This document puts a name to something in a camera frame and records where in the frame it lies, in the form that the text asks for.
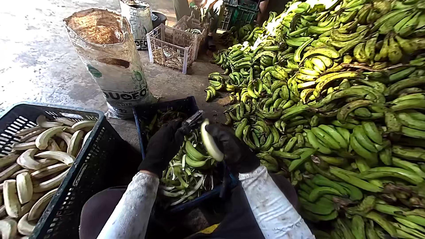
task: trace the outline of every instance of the black plastic crate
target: black plastic crate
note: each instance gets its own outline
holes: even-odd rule
[[[139,133],[139,141],[140,141],[140,150],[143,154],[143,158],[145,158],[145,150],[147,148],[147,132],[144,130],[141,122],[144,122],[146,125],[150,123],[154,114],[161,110],[165,112],[167,110],[179,111],[182,113],[186,113],[188,117],[193,115],[196,111],[199,110],[196,105],[195,98],[193,96],[186,97],[184,99],[171,100],[166,102],[160,102],[151,105],[138,105],[133,107],[134,118],[136,120],[137,132]],[[225,172],[225,165],[223,163],[218,163],[217,167],[222,169],[222,173]],[[232,188],[236,186],[236,179],[233,175],[226,175],[226,188]],[[214,187],[213,190],[205,192],[201,196],[190,200],[188,202],[171,206],[168,209],[168,213],[177,213],[186,209],[191,209],[199,205],[206,199],[218,196],[222,191],[223,184]]]
[[[141,157],[118,135],[101,111],[26,102],[14,105],[0,117],[0,153],[10,152],[9,146],[19,141],[13,134],[35,126],[41,114],[50,120],[66,117],[76,122],[97,121],[30,237],[78,238],[84,203],[106,188],[127,185],[137,172]]]

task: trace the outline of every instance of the gloved hand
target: gloved hand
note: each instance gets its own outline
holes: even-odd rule
[[[224,153],[224,160],[232,173],[248,173],[260,166],[260,160],[251,149],[242,143],[229,128],[218,124],[205,127],[214,138],[220,151]]]
[[[139,170],[146,170],[162,177],[168,163],[179,152],[183,144],[184,133],[180,130],[181,119],[170,121],[151,137],[147,144],[146,157],[140,163]]]

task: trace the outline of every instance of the plantain bunch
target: plantain bunch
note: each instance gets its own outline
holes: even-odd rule
[[[425,238],[425,1],[289,2],[254,28],[211,87],[315,236]]]

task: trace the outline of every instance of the person in background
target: person in background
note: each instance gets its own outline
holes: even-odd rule
[[[146,157],[128,187],[106,189],[85,203],[80,239],[145,237],[162,172],[183,143],[181,129],[179,120],[164,124],[149,140]],[[287,184],[279,187],[254,152],[228,128],[210,124],[206,130],[239,183],[232,191],[231,210],[220,225],[211,234],[196,233],[188,239],[314,239],[293,206],[296,193],[289,181],[283,178]],[[282,190],[288,189],[292,192],[285,195]]]

